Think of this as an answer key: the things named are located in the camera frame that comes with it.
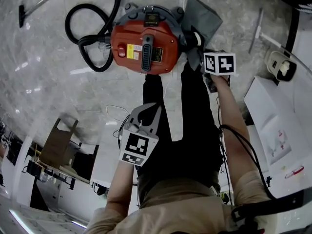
vacuum cleaner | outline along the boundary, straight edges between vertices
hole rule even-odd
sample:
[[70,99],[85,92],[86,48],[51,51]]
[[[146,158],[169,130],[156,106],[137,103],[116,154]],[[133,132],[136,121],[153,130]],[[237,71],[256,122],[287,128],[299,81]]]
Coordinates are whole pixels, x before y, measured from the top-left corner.
[[[138,7],[134,3],[128,3],[125,5],[126,14],[113,24],[120,1],[115,0],[110,16],[95,5],[80,4],[71,9],[66,17],[65,31],[69,40],[78,45],[84,60],[96,72],[104,72],[115,60],[117,65],[139,73],[169,73],[182,52],[189,52],[194,48],[203,49],[204,43],[209,40],[205,37],[206,32],[199,33],[195,27],[183,29],[181,25],[185,13],[181,7],[169,10],[159,5]],[[97,35],[81,39],[73,36],[70,21],[80,9],[90,9],[104,20],[105,25]],[[85,50],[85,46],[95,42],[105,43],[110,48],[108,59],[102,67],[95,66]]]

marble floor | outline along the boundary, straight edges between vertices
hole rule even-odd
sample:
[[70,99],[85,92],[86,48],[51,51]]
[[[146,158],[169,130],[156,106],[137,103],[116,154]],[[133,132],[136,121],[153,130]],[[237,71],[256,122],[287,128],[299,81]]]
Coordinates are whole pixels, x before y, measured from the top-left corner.
[[[117,152],[113,131],[119,122],[106,114],[112,104],[131,111],[142,103],[144,75],[113,65],[104,73],[75,70],[86,68],[79,49],[67,38],[64,21],[68,11],[80,3],[93,3],[109,13],[114,0],[50,0],[18,24],[18,6],[29,8],[38,0],[0,0],[0,117],[20,137],[24,138],[33,122],[38,120],[34,140],[44,145],[54,122],[61,117],[79,120],[77,138],[86,143],[100,142],[107,150]],[[183,0],[122,0],[118,13],[127,2],[138,5],[160,4],[167,8],[182,6]],[[258,40],[252,55],[248,54],[259,8],[265,16],[263,30],[285,44],[291,21],[291,8],[280,0],[201,0],[217,11],[223,24],[208,47],[236,53],[237,75],[232,78],[232,90],[241,109],[243,98],[256,74],[267,76],[263,58],[269,44]],[[103,22],[90,11],[76,13],[73,32],[82,37],[97,33]],[[102,54],[95,44],[90,48],[95,61]],[[186,59],[181,56],[172,74],[163,76],[168,85],[165,104],[174,140],[182,137],[180,73]],[[211,95],[214,116],[217,115],[216,95]],[[111,116],[124,119],[125,113],[109,108]]]

person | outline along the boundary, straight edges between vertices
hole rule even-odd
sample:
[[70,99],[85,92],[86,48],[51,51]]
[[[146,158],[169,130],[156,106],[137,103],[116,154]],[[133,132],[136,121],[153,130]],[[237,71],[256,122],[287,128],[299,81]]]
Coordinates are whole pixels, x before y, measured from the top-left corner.
[[[212,76],[217,87],[222,123],[249,140],[235,98],[224,77]],[[142,167],[137,168],[140,208],[128,215],[133,187],[132,164],[120,161],[107,195],[105,209],[95,211],[86,234],[210,234],[234,229],[231,205],[220,193],[218,173],[223,163],[218,128],[199,68],[187,62],[181,73],[183,138],[172,141],[160,76],[147,75],[143,103],[162,106],[157,130],[159,142]],[[149,125],[152,113],[142,120]],[[234,204],[269,200],[257,167],[237,138],[224,130],[227,163],[234,190]],[[276,217],[257,217],[265,233],[274,233]]]

vacuum hose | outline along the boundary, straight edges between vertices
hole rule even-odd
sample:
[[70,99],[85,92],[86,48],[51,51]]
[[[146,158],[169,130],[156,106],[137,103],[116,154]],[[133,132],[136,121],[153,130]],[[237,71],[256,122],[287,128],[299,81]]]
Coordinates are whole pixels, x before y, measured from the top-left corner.
[[[115,0],[113,10],[112,10],[109,17],[106,15],[106,13],[104,11],[102,11],[101,9],[96,7],[95,5],[84,3],[84,4],[79,4],[79,5],[75,6],[74,8],[72,8],[70,10],[70,12],[68,13],[66,19],[65,19],[65,32],[66,32],[68,39],[70,41],[72,41],[74,44],[78,45],[82,57],[84,58],[86,63],[90,66],[90,68],[92,68],[95,72],[104,72],[105,70],[107,70],[110,67],[110,65],[112,64],[113,59],[114,59],[112,49],[110,50],[110,53],[109,53],[109,56],[108,56],[108,59],[107,59],[105,65],[103,67],[96,67],[92,63],[90,57],[88,56],[88,53],[84,49],[84,46],[91,45],[97,41],[104,42],[105,33],[108,31],[110,34],[112,31],[112,24],[113,24],[113,21],[116,17],[117,11],[119,9],[120,1],[121,0]],[[103,28],[100,30],[100,32],[97,35],[85,36],[85,37],[82,37],[80,40],[78,40],[74,37],[72,30],[70,28],[70,21],[71,21],[73,14],[80,9],[89,9],[89,10],[94,11],[105,22],[105,25],[103,26]]]

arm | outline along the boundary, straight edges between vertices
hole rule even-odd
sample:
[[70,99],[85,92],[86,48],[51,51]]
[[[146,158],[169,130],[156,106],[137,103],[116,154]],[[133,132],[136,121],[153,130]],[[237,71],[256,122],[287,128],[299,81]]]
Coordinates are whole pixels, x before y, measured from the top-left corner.
[[[211,76],[218,90],[222,124],[230,126],[250,141],[247,126],[226,80],[223,77]],[[231,182],[235,188],[243,175],[257,170],[257,167],[235,135],[227,129],[224,129],[224,142]]]
[[119,161],[107,195],[106,209],[113,209],[122,216],[128,215],[133,184],[132,164]]

